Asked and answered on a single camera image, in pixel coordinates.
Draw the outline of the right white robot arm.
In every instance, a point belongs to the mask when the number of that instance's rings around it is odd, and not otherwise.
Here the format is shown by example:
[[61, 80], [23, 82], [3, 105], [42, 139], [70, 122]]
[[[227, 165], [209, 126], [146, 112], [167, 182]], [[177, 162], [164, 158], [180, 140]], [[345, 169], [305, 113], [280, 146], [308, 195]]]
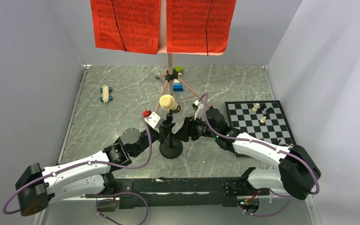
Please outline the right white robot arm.
[[213, 138], [223, 150], [250, 156], [271, 166], [269, 170], [247, 169], [240, 181], [246, 195], [257, 189], [270, 188], [286, 191], [290, 196], [305, 200], [319, 193], [321, 172], [300, 145], [279, 146], [257, 139], [240, 129], [230, 127], [217, 109], [208, 109], [196, 117], [186, 117], [174, 135], [184, 142], [199, 137]]

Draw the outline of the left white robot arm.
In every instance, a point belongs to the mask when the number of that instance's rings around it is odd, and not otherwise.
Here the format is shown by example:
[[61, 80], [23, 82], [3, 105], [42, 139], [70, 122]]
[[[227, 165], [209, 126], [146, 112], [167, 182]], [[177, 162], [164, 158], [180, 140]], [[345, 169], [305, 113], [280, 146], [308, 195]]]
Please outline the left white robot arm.
[[[158, 130], [148, 124], [143, 131], [128, 128], [113, 144], [89, 157], [44, 168], [39, 163], [29, 165], [15, 183], [18, 212], [26, 217], [70, 197], [116, 194], [118, 190], [112, 173], [146, 166], [152, 156], [152, 144], [155, 141], [162, 143], [173, 127], [174, 123], [161, 125]], [[131, 166], [131, 159], [146, 149], [149, 150], [147, 161]]]

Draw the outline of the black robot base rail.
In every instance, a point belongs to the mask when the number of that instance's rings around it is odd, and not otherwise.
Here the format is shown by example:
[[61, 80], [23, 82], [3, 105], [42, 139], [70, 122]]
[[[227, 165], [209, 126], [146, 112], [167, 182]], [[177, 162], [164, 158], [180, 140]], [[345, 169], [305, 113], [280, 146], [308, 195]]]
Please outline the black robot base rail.
[[255, 189], [240, 177], [115, 179], [113, 187], [87, 198], [118, 198], [120, 209], [158, 206], [220, 205], [236, 207], [247, 198], [268, 196], [266, 188]]

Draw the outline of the cream toy microphone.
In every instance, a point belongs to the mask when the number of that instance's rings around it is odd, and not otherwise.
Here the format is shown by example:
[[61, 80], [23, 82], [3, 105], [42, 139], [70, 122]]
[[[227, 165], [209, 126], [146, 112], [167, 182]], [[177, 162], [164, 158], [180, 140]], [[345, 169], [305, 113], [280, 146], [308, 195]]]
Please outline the cream toy microphone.
[[159, 99], [159, 104], [161, 108], [168, 110], [171, 113], [180, 113], [182, 111], [182, 107], [171, 95], [162, 95]]

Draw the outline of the black microphone stand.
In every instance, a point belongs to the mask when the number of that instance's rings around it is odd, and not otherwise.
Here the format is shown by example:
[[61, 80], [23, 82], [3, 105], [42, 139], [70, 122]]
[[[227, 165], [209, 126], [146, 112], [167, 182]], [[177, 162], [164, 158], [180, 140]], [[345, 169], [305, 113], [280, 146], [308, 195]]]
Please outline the black microphone stand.
[[[172, 123], [173, 122], [173, 114], [168, 112], [166, 114], [166, 119], [162, 124]], [[159, 151], [161, 155], [167, 159], [175, 159], [182, 154], [183, 144], [179, 139], [174, 138], [173, 131], [169, 134], [169, 136], [165, 139], [163, 144], [160, 143]]]

